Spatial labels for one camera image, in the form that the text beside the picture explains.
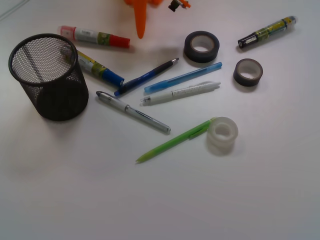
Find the marker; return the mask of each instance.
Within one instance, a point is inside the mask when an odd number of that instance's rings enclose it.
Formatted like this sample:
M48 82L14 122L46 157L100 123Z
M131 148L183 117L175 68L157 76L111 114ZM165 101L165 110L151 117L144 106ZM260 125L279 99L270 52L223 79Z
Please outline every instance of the marker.
M113 46L126 49L130 47L129 38L124 38L100 31L93 31L81 27L59 26L58 34L73 41L89 42L98 45Z

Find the mesh pencil holder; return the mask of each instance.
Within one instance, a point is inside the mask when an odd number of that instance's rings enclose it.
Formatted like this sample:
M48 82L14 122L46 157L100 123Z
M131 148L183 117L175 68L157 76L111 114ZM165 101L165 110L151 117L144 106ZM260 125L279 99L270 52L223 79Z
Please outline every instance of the mesh pencil holder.
M46 119L69 120L87 106L76 47L63 36L46 33L23 40L10 55L9 70Z

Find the tape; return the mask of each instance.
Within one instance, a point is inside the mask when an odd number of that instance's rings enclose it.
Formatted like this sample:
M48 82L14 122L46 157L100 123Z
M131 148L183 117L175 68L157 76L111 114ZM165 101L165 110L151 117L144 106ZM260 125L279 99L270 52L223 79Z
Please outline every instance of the tape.
M190 33L184 41L184 54L196 63L208 63L217 57L220 43L218 38L207 31Z
M257 85L262 77L264 70L256 60L245 58L240 60L234 69L234 80L245 87Z
M228 117L215 118L208 129L210 142L220 148L230 147L238 137L238 126Z

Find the orange object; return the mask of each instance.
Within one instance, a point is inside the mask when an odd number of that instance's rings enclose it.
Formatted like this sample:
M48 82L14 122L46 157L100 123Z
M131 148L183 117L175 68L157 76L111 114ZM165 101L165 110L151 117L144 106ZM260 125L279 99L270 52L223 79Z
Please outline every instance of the orange object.
M135 27L138 37L142 39L146 30L147 3L159 5L163 0L124 0L128 5L133 5L135 16Z
M187 7L187 8L190 8L191 5L189 4L189 2L185 1L185 0L179 0L183 5L184 7Z

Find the black tape roll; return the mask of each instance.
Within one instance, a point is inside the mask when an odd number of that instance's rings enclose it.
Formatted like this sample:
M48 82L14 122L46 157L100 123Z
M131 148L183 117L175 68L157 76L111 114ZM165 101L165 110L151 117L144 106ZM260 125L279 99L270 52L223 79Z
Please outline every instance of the black tape roll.
M194 47L206 46L207 51L198 51ZM218 38L207 31L190 33L184 41L184 54L196 63L208 63L217 57L220 43Z
M245 73L253 76L253 78L244 76L243 74ZM260 63L256 60L245 58L236 64L233 72L233 78L242 86L253 87L259 83L263 73L264 70Z

